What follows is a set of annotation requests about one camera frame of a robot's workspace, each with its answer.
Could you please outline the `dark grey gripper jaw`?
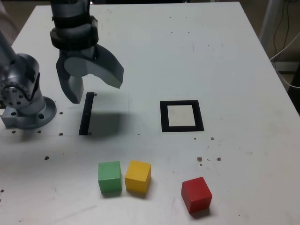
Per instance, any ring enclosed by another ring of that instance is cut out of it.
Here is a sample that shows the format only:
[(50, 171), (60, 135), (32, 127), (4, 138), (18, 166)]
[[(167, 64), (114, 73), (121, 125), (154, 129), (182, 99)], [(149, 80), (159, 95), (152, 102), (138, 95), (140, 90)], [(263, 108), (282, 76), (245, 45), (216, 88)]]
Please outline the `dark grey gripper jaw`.
[(58, 61), (56, 63), (60, 86), (66, 97), (73, 104), (79, 104), (84, 90), (83, 79), (81, 77), (75, 77), (66, 71), (64, 66), (66, 59), (66, 54), (64, 52), (60, 52)]

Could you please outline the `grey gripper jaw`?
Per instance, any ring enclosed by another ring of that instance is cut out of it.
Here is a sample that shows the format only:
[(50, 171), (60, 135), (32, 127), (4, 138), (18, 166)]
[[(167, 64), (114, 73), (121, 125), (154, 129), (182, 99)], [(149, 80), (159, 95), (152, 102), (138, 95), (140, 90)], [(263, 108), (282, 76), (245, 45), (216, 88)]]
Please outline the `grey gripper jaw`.
[(97, 50), (96, 60), (90, 61), (78, 57), (67, 58), (64, 63), (66, 71), (75, 77), (94, 75), (107, 85), (119, 89), (123, 83), (123, 66), (109, 50), (100, 45), (95, 46)]

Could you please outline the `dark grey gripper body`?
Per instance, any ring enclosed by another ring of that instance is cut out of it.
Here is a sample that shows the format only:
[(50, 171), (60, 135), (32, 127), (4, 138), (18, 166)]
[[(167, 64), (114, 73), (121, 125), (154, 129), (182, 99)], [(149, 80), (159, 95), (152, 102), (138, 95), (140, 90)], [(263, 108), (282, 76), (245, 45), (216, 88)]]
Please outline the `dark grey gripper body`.
[(94, 61), (97, 59), (96, 46), (92, 45), (87, 48), (77, 48), (69, 45), (59, 46), (59, 57), (58, 61), (64, 61), (70, 57), (78, 57), (86, 60)]

